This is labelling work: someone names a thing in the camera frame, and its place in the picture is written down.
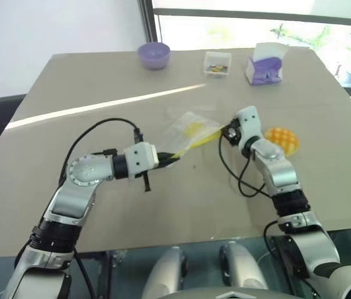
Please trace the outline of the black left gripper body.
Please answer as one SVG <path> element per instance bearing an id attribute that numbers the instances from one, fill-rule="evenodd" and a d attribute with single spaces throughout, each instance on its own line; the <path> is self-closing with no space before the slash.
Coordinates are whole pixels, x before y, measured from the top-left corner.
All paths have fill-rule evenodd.
<path id="1" fill-rule="evenodd" d="M 159 166 L 158 154 L 153 151 L 152 153 L 144 153 L 139 156 L 137 161 L 137 177 L 142 177 L 144 182 L 144 190 L 149 192 L 151 190 L 148 172 Z"/>

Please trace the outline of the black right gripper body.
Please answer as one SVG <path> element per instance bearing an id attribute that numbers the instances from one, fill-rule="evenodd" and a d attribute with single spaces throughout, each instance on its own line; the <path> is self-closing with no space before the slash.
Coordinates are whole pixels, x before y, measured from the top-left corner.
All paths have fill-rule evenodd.
<path id="1" fill-rule="evenodd" d="M 228 131 L 228 142 L 232 146 L 239 146 L 239 143 L 241 141 L 241 126 L 240 126 L 240 121 L 238 118 L 234 118 L 230 122 L 233 126 L 233 129 Z"/>

